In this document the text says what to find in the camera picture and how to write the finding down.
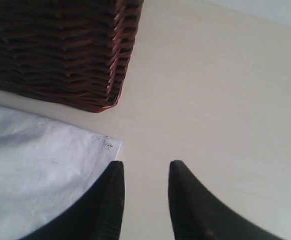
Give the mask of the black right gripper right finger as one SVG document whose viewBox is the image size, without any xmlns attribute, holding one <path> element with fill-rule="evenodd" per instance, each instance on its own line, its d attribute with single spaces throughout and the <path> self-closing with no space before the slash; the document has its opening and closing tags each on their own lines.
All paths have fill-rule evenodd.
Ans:
<svg viewBox="0 0 291 240">
<path fill-rule="evenodd" d="M 278 240 L 214 196 L 181 160 L 169 164 L 169 213 L 176 240 Z"/>
</svg>

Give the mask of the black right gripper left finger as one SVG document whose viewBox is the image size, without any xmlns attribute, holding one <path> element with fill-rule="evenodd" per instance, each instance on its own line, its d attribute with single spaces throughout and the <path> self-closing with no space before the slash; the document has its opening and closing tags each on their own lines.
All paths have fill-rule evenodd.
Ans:
<svg viewBox="0 0 291 240">
<path fill-rule="evenodd" d="M 118 240 L 124 207 L 124 164 L 112 161 L 70 208 L 23 239 Z"/>
</svg>

